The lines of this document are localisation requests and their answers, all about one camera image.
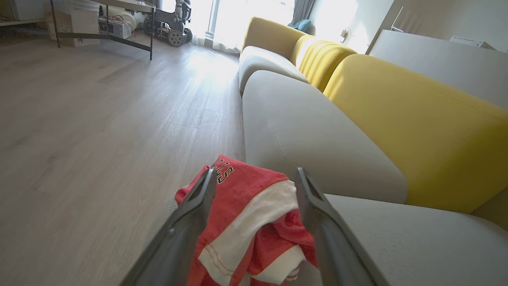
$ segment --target tracked robot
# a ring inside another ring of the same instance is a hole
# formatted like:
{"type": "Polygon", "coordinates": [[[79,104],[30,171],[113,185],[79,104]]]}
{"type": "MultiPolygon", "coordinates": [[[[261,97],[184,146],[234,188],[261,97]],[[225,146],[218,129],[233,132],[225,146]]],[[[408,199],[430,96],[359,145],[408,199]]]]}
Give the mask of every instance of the tracked robot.
{"type": "Polygon", "coordinates": [[[155,29],[152,30],[152,15],[149,14],[145,19],[145,33],[153,35],[161,40],[165,40],[173,47],[179,47],[192,40],[192,32],[185,28],[185,24],[190,22],[191,0],[176,0],[175,12],[168,13],[157,9],[155,19],[153,20],[155,29]]]}

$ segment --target metal table leg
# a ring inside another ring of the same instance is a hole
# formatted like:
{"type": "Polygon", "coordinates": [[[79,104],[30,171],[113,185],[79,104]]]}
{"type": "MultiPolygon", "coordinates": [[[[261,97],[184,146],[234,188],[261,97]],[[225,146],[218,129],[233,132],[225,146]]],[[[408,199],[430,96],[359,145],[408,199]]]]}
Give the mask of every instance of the metal table leg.
{"type": "Polygon", "coordinates": [[[109,6],[106,5],[106,35],[109,35],[109,6]]]}
{"type": "Polygon", "coordinates": [[[153,51],[153,31],[155,30],[154,20],[155,20],[155,9],[152,12],[152,30],[150,31],[150,60],[152,60],[152,51],[153,51]]]}
{"type": "Polygon", "coordinates": [[[53,25],[55,26],[56,43],[60,48],[60,39],[58,38],[58,26],[56,25],[55,7],[53,5],[53,0],[50,0],[50,2],[51,2],[51,14],[53,14],[53,25]]]}

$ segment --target sofa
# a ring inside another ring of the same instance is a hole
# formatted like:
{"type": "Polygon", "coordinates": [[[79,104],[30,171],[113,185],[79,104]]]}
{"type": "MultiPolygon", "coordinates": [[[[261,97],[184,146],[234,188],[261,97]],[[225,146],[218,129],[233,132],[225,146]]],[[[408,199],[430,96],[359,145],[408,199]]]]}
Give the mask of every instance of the sofa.
{"type": "Polygon", "coordinates": [[[254,17],[240,55],[240,92],[258,70],[283,74],[323,91],[337,65],[355,53],[337,43],[254,17]]]}
{"type": "Polygon", "coordinates": [[[290,179],[302,166],[329,194],[461,213],[508,186],[508,110],[436,80],[260,18],[239,78],[249,164],[290,179]]]}
{"type": "MultiPolygon", "coordinates": [[[[437,209],[324,196],[376,285],[508,284],[508,232],[490,221],[437,209]]],[[[298,279],[288,285],[335,285],[326,279],[304,262],[298,279]]]]}

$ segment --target yellow cushion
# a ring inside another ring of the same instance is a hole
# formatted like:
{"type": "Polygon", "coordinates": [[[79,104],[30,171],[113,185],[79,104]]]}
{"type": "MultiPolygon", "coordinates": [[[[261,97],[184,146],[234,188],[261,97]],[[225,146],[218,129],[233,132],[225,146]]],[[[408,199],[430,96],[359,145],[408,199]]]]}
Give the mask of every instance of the yellow cushion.
{"type": "Polygon", "coordinates": [[[508,110],[359,54],[324,94],[404,174],[407,204],[470,213],[508,186],[508,110]]]}
{"type": "Polygon", "coordinates": [[[290,61],[322,92],[338,64],[355,53],[348,47],[306,35],[296,42],[290,61]]]}
{"type": "Polygon", "coordinates": [[[247,46],[254,46],[278,53],[289,60],[296,42],[303,35],[306,33],[297,29],[253,17],[247,28],[242,50],[247,46]]]}

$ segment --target floor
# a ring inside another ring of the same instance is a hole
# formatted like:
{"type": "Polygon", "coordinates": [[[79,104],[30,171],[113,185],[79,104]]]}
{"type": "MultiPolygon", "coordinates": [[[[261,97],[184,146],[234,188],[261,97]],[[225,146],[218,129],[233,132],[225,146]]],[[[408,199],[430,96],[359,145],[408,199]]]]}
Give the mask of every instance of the floor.
{"type": "Polygon", "coordinates": [[[0,45],[2,284],[118,284],[179,187],[244,160],[237,71],[158,40],[153,61],[113,41],[0,45]]]}

